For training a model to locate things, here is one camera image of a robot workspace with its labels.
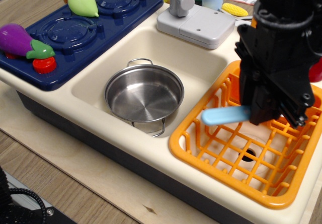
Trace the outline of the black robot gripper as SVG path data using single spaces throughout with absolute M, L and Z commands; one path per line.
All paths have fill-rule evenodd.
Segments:
M 303 127 L 306 110 L 315 103 L 309 70 L 321 49 L 317 13 L 260 7 L 254 19 L 255 27 L 237 29 L 240 103 L 250 107 L 254 125 L 283 116 L 292 128 Z

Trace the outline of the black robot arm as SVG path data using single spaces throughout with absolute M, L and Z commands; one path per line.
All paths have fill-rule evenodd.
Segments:
M 237 29 L 240 103 L 250 122 L 280 116 L 304 126 L 321 77 L 321 0 L 257 0 L 251 25 Z

